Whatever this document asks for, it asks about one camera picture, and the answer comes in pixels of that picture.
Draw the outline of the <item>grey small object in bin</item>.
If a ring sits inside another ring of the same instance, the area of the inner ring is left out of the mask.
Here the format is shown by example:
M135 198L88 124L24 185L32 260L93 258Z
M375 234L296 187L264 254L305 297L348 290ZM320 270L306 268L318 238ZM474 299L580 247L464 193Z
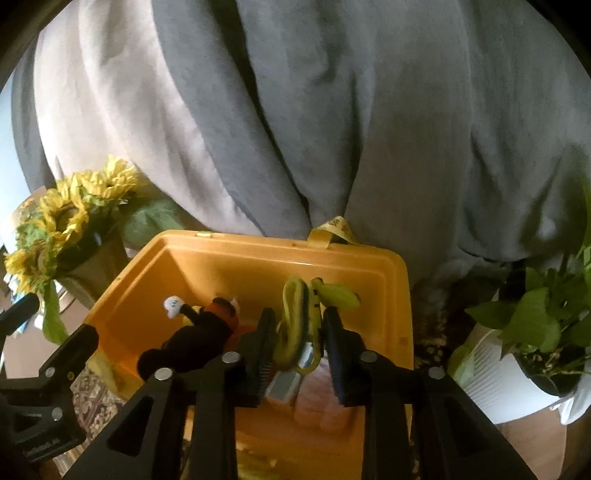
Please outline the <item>grey small object in bin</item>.
M297 392L301 386L305 368L311 366L314 360L314 345L311 342L304 343L304 349L297 365L293 370L277 372L266 389L266 400L276 408L290 410L294 406Z

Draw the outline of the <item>white plant pot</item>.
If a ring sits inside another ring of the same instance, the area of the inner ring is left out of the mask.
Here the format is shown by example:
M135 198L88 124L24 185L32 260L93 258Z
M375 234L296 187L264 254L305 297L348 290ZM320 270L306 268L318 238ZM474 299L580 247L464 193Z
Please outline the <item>white plant pot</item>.
M448 374L495 424L524 418L559 401L538 388L513 355L502 354L496 330L480 324L452 354Z

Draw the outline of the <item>sunflower bouquet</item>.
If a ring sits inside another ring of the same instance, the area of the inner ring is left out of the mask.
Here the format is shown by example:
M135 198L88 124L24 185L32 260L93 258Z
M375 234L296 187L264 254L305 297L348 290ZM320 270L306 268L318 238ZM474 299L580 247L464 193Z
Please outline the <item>sunflower bouquet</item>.
M56 278L87 260L112 233L136 250L166 230L183 229L181 209L130 162L109 157L99 170L57 180L24 203L16 224L16 249L6 255L7 273L22 294L43 306L42 332L56 345L68 333L60 318Z

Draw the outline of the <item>pink soft object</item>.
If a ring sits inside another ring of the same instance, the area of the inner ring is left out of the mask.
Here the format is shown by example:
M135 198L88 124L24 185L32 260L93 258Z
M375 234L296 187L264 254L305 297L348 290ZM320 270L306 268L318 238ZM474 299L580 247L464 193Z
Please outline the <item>pink soft object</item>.
M345 433L355 413L353 408L343 407L335 395L327 359L322 359L315 371L304 375L290 410L273 408L290 416L298 425L330 434Z

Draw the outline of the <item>orange plastic storage bin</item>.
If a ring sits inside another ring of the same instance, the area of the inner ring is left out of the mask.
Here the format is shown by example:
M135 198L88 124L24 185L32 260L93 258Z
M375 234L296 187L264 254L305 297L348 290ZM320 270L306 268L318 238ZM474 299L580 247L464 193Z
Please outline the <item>orange plastic storage bin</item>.
M332 242L318 232L307 241L169 230L152 239L122 270L87 323L99 335L91 369L116 395L129 399L141 386L136 363L181 326L163 303L176 295L194 306L216 297L238 301L239 328L256 327L264 308L280 310L290 277L321 278L360 297L342 312L346 329L394 364L413 365L408 273L396 253ZM276 462L283 479L358 479L362 475L365 414L355 408L342 431L304 426L270 403L235 414L238 446Z

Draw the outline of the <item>grey curtain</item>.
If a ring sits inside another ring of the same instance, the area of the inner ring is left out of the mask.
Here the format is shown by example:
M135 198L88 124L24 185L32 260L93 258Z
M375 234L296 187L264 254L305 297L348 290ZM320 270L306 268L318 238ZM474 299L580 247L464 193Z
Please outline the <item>grey curtain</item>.
M73 1L1 5L1 82L30 187L34 57ZM148 1L171 78L259 235L345 217L410 277L557 262L583 238L590 76L530 1Z

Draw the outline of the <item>black plush toy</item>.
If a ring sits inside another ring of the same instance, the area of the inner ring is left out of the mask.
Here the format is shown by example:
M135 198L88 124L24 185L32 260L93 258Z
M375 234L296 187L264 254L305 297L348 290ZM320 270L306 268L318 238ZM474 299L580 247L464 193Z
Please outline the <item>black plush toy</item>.
M180 297L163 302L169 319L183 320L182 326L159 348L143 352L136 364L139 377L147 381L161 368L184 374L200 370L212 359L235 349L247 328L239 325L238 300L215 297L211 303L191 307Z

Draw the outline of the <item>patterned rug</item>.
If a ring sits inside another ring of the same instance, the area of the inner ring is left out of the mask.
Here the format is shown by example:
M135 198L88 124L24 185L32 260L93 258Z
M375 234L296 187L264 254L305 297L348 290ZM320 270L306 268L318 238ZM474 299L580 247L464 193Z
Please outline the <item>patterned rug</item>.
M53 459L61 477L72 467L102 429L121 410L125 401L112 393L106 384L85 367L71 385L73 405L86 439L78 446Z

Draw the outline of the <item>green potted plant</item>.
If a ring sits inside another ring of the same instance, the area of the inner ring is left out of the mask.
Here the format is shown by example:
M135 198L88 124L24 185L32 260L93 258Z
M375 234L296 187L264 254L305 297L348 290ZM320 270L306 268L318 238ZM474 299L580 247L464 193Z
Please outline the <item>green potted plant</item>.
M514 268L495 300L466 313L501 342L525 376L565 397L590 376L590 225L557 268Z

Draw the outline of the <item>white sheer curtain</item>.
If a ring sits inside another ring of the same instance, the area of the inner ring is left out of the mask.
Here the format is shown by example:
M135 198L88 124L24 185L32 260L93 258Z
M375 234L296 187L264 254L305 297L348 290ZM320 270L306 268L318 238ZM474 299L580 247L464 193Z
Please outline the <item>white sheer curtain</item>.
M73 1L40 33L38 128L52 174L123 158L208 230L259 235L171 78L148 1Z

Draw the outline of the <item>grey ribbed vase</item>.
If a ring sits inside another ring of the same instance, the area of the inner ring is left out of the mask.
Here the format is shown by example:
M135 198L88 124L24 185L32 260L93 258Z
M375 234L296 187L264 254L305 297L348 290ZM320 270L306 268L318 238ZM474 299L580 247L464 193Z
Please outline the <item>grey ribbed vase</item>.
M60 273L56 280L90 310L128 262L120 235L112 233L87 260L68 272Z

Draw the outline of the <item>yellow green band toy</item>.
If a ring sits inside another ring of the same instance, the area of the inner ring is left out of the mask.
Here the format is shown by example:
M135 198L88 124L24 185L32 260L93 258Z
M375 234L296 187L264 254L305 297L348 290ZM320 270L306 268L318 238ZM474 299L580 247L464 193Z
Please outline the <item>yellow green band toy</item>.
M291 276L283 285L283 313L276 326L273 365L277 371L308 375L318 368L324 354L322 312L329 307L355 310L361 300L346 286L325 283L322 278L305 282Z

